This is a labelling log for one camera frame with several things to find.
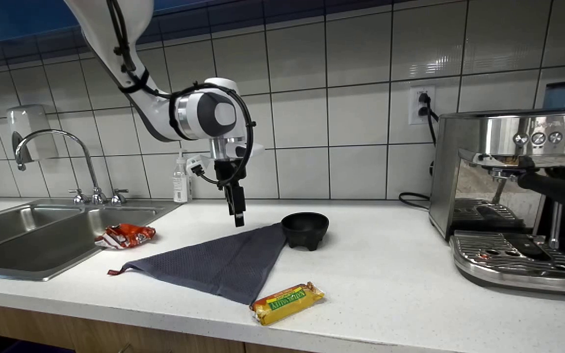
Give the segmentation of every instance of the white countertop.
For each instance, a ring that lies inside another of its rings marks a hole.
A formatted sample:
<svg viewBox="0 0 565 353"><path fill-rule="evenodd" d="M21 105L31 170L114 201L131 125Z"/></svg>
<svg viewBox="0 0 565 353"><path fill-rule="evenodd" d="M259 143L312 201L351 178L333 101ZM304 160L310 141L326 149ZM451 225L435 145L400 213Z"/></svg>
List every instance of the white countertop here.
<svg viewBox="0 0 565 353"><path fill-rule="evenodd" d="M243 231L216 201L180 205L153 223L157 241L102 251L49 282L0 278L0 305L304 351L565 351L565 296L469 282L426 209L249 201L245 229L300 209L326 213L329 231L318 251L284 247L261 296L312 280L327 300L273 327L220 296L139 272L106 274L133 258Z"/></svg>

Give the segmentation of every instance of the power outlet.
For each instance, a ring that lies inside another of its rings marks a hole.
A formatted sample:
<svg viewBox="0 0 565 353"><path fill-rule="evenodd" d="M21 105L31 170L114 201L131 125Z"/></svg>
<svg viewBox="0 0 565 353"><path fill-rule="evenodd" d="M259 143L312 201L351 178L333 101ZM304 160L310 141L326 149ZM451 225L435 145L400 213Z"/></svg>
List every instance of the power outlet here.
<svg viewBox="0 0 565 353"><path fill-rule="evenodd" d="M422 103L420 103L420 94L428 94L431 98L431 107L435 101L435 86L416 86L408 90L408 123L410 125L422 125L426 123L426 115L418 115Z"/></svg>

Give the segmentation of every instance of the sink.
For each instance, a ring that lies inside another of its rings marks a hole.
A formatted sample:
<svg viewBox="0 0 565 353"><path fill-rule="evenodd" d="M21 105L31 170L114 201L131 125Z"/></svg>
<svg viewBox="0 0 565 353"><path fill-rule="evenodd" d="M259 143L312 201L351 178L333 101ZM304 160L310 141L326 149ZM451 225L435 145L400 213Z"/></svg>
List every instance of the sink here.
<svg viewBox="0 0 565 353"><path fill-rule="evenodd" d="M123 221L147 225L174 207L33 201L0 211L0 276L49 280L96 252L94 237L106 227Z"/></svg>

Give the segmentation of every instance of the gray towel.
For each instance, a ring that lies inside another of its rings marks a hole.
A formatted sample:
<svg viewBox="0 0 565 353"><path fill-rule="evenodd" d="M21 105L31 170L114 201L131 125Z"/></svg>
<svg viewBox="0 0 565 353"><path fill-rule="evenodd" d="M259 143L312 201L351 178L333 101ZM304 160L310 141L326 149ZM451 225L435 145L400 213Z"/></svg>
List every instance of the gray towel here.
<svg viewBox="0 0 565 353"><path fill-rule="evenodd" d="M280 223L245 233L174 249L125 262L165 282L196 288L241 303L257 300L271 266L276 262L286 239Z"/></svg>

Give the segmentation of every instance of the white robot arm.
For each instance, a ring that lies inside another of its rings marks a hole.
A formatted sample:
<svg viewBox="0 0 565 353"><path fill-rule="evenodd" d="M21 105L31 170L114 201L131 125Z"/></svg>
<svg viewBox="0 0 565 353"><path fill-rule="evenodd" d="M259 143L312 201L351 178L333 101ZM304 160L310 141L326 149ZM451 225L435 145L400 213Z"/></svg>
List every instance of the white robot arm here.
<svg viewBox="0 0 565 353"><path fill-rule="evenodd" d="M239 178L253 147L253 121L235 82L208 78L180 92L163 92L141 62L135 41L153 15L153 0L65 0L92 50L120 90L137 107L147 131L159 141L210 139L218 180L235 225L243 225L245 198Z"/></svg>

